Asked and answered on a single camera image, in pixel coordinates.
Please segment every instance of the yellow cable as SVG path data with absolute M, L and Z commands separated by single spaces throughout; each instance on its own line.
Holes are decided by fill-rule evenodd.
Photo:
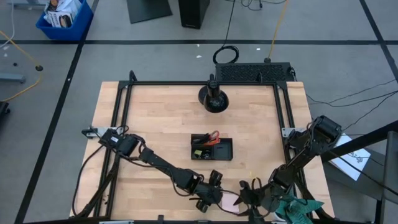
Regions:
M 282 13 L 279 16 L 278 24 L 276 25 L 276 28 L 275 28 L 274 38 L 272 39 L 271 49 L 269 51 L 268 58 L 271 58 L 272 50 L 274 49 L 274 42 L 275 42 L 275 39 L 276 39 L 276 35 L 278 33 L 278 28 L 279 28 L 280 23 L 282 22 L 282 19 L 284 19 L 287 3 L 289 3 L 289 0 L 286 0 L 286 2 L 284 4 L 284 9 L 282 10 Z
M 18 50 L 20 50 L 26 57 L 28 57 L 29 60 L 31 60 L 31 61 L 35 64 L 36 67 L 40 66 L 40 64 L 39 64 L 32 56 L 30 56 L 25 50 L 22 50 L 16 43 L 14 43 L 14 41 L 12 41 L 12 40 L 11 40 L 5 33 L 3 33 L 1 30 L 0 30 L 0 34 L 3 35 L 7 40 L 9 40 L 10 43 L 12 43 L 12 44 L 13 44 Z M 20 91 L 19 93 L 15 94 L 14 96 L 12 96 L 12 97 L 10 97 L 10 98 L 7 98 L 7 99 L 3 100 L 3 102 L 10 101 L 10 100 L 16 98 L 17 96 L 19 96 L 19 95 L 25 93 L 26 91 L 30 90 L 31 88 L 35 87 L 37 84 L 40 83 L 40 81 L 42 80 L 42 77 L 43 77 L 42 72 L 39 72 L 39 78 L 37 79 L 37 81 L 36 81 L 33 85 L 27 87 L 25 90 Z

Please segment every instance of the pink object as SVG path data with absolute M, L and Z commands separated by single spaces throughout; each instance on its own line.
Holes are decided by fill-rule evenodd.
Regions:
M 239 205 L 234 205 L 237 199 L 237 195 L 223 193 L 223 198 L 221 199 L 221 208 L 229 212 L 239 213 Z

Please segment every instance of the blue bin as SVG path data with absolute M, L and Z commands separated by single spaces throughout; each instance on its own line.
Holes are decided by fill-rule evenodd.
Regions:
M 80 40 L 86 26 L 90 23 L 91 18 L 93 18 L 93 11 L 88 6 L 86 0 L 79 1 L 81 2 L 81 7 L 71 27 L 52 27 L 51 24 L 44 19 L 44 12 L 39 21 L 36 22 L 36 27 L 41 29 L 44 34 L 52 40 Z

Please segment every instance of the gray floor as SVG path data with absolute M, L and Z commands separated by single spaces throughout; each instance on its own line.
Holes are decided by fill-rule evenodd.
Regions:
M 213 0 L 202 29 L 180 26 L 177 0 L 169 0 L 173 16 L 130 24 L 124 0 L 101 0 L 87 39 L 89 40 L 170 40 L 223 39 L 231 2 Z M 386 40 L 397 40 L 394 0 L 367 1 Z M 230 39 L 271 39 L 282 5 L 264 4 L 253 12 L 236 4 Z M 11 32 L 9 6 L 0 3 L 0 30 Z M 16 9 L 16 39 L 47 39 L 34 24 L 41 11 Z M 376 40 L 357 0 L 291 0 L 280 27 L 283 40 Z M 0 223 L 12 223 L 42 147 L 45 134 L 68 73 L 76 45 L 22 45 L 45 68 L 43 82 L 12 100 L 12 113 L 0 129 Z M 25 221 L 66 218 L 86 139 L 80 131 L 91 123 L 101 82 L 126 79 L 134 70 L 140 80 L 205 80 L 215 72 L 212 56 L 220 45 L 85 45 L 52 139 L 49 154 L 37 184 Z M 261 62 L 270 45 L 237 45 L 239 62 Z M 398 60 L 398 46 L 388 46 Z M 228 51 L 220 62 L 231 60 Z M 276 45 L 274 62 L 290 62 L 307 93 L 328 101 L 394 78 L 378 45 Z M 32 64 L 14 47 L 0 49 L 0 72 L 23 73 L 26 84 L 0 83 L 0 99 L 35 82 Z M 351 103 L 398 88 L 397 83 L 350 98 Z M 347 108 L 311 105 L 312 116 L 325 114 L 343 127 L 354 122 L 380 100 Z M 395 121 L 398 97 L 386 100 L 378 109 L 349 128 L 348 134 L 362 134 Z M 383 143 L 371 149 L 384 153 Z M 357 222 L 374 218 L 376 202 L 344 186 L 329 182 L 336 216 Z M 387 219 L 396 220 L 396 205 L 387 208 Z

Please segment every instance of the wooden tabletop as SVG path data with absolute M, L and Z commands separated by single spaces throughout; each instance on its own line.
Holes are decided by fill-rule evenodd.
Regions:
M 103 82 L 99 93 L 93 126 L 109 126 L 117 92 L 117 82 Z M 229 98 L 228 109 L 219 114 L 207 112 L 198 102 L 201 86 L 134 86 L 127 117 L 128 133 L 135 133 L 147 141 L 147 146 L 176 167 L 192 169 L 208 180 L 216 169 L 223 174 L 222 188 L 239 193 L 239 181 L 250 182 L 259 177 L 264 183 L 271 172 L 285 162 L 280 138 L 279 122 L 271 86 L 222 86 Z M 303 83 L 288 83 L 290 104 L 295 125 L 306 127 L 311 121 Z M 280 91 L 282 107 L 283 93 Z M 122 98 L 118 124 L 122 114 Z M 220 132 L 222 138 L 233 138 L 232 161 L 193 161 L 190 159 L 190 134 Z M 84 160 L 99 147 L 97 139 L 88 140 Z M 80 211 L 98 188 L 104 159 L 103 149 L 84 169 L 76 209 Z M 328 186 L 320 157 L 304 168 L 309 191 L 324 202 L 323 209 L 334 216 Z M 104 194 L 101 214 L 104 214 L 108 194 Z M 195 208 L 196 201 L 178 196 L 170 178 L 152 168 L 138 167 L 121 161 L 112 219 L 156 220 L 213 220 L 245 221 L 222 212 L 212 205 L 206 213 Z M 266 220 L 273 220 L 270 215 Z

